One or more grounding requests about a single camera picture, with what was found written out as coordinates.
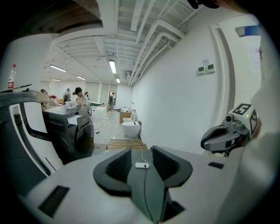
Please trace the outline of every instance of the camera lens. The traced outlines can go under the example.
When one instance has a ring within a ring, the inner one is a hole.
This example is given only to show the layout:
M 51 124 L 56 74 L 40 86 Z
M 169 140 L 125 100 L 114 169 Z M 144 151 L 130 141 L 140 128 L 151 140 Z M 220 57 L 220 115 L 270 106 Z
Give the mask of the camera lens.
M 226 121 L 227 121 L 227 122 L 230 122 L 230 121 L 231 121 L 231 117 L 230 117 L 230 116 L 227 116 L 227 117 L 226 117 Z

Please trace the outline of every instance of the toilet lid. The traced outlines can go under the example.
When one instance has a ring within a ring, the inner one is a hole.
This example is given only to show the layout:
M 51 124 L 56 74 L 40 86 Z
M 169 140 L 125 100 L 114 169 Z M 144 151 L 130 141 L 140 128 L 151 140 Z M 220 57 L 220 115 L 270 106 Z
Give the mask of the toilet lid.
M 132 122 L 124 122 L 122 123 L 122 125 L 124 126 L 136 126 L 136 125 L 140 125 L 137 121 L 132 121 Z

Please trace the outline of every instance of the washing machine door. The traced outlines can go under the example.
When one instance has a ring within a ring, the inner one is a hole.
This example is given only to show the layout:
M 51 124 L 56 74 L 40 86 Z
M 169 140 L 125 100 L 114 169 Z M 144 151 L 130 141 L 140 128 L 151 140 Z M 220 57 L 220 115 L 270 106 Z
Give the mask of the washing machine door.
M 94 147 L 94 128 L 91 123 L 76 128 L 75 134 L 75 155 L 77 159 L 89 157 Z

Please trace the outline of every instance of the toilet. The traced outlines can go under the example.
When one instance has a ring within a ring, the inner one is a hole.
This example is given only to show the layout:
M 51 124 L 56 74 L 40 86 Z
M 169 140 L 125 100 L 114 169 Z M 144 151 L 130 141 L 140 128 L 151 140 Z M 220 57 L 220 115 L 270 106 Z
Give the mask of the toilet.
M 136 113 L 133 111 L 130 117 L 124 117 L 123 122 L 132 122 L 136 120 Z
M 123 135 L 125 137 L 135 138 L 137 137 L 141 128 L 141 124 L 138 121 L 130 121 L 122 123 Z

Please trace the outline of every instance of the red object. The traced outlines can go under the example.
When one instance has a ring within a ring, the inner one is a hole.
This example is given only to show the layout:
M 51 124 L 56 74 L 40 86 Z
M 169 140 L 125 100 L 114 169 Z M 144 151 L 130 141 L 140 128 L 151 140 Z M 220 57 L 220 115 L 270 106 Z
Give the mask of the red object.
M 16 76 L 16 65 L 13 65 L 12 71 L 10 72 L 8 89 L 14 88 L 14 78 Z

